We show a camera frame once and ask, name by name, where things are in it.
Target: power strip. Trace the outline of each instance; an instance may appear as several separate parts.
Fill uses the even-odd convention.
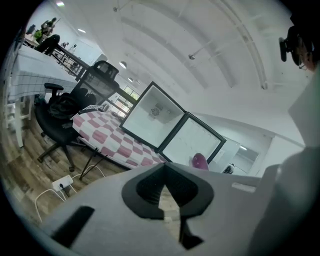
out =
[[[70,175],[67,175],[65,177],[62,177],[62,178],[52,182],[52,187],[56,192],[59,192],[62,190],[62,188],[60,187],[60,184],[62,184],[63,188],[66,188],[72,183],[74,183],[74,180],[71,178]]]

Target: wooden floor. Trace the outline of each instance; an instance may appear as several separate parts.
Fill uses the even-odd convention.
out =
[[[58,148],[56,151],[46,156],[43,163],[40,163],[37,160],[38,156],[48,149],[54,141],[47,136],[41,136],[42,130],[36,121],[33,111],[31,121],[27,119],[22,121],[22,148],[18,147],[13,125],[10,125],[9,129],[6,129],[2,118],[1,123],[0,161],[3,168],[0,176],[4,189],[7,192],[8,197],[16,203],[22,215],[38,226],[40,224],[40,219],[35,208],[36,197],[45,190],[51,189],[52,182],[65,177],[66,175],[73,177],[80,174],[90,157],[91,151],[86,149],[82,152],[79,147],[68,147],[75,163],[74,172],[69,172],[69,162],[61,148]],[[99,160],[100,157],[96,156],[91,163],[95,164]],[[105,176],[115,175],[125,171],[123,168],[107,160],[103,160],[99,163],[98,167]],[[88,184],[100,178],[103,178],[102,174],[97,168],[94,168],[82,180],[79,180],[79,176],[75,177],[73,187],[78,192]],[[75,194],[72,189],[69,190],[68,193],[70,197]],[[43,194],[37,200],[38,210],[42,219],[50,214],[61,203],[63,203],[63,201],[53,192],[49,191]],[[164,189],[161,194],[159,207],[166,212],[166,227],[168,227],[170,233],[178,239],[180,228],[179,207],[167,189]]]

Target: pink and white checkered fabric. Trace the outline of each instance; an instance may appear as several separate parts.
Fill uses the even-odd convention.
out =
[[[164,163],[166,160],[119,128],[120,121],[107,112],[89,112],[76,116],[72,127],[103,155],[133,168]]]

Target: black mesh office chair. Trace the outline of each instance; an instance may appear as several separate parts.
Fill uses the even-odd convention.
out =
[[[114,66],[104,60],[98,61],[89,67],[76,87],[69,94],[78,104],[78,109],[74,111],[73,114],[77,114],[78,111],[89,105],[101,105],[106,99],[112,96],[117,88],[119,88],[119,84],[114,80],[118,72]],[[85,147],[85,145],[73,142],[80,135],[72,128],[72,121],[55,118],[48,112],[50,105],[58,97],[58,90],[63,90],[64,88],[52,83],[46,83],[44,86],[52,90],[52,97],[49,103],[43,102],[41,105],[36,106],[34,112],[36,120],[43,130],[41,135],[49,136],[55,141],[55,144],[41,154],[38,157],[38,161],[42,163],[46,155],[62,147],[70,163],[69,171],[73,172],[75,170],[75,164],[68,152],[67,146]]]

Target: white screen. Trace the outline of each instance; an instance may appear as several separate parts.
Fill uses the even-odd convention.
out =
[[[220,142],[211,132],[189,118],[163,153],[173,163],[189,166],[196,153],[201,153],[208,159]]]

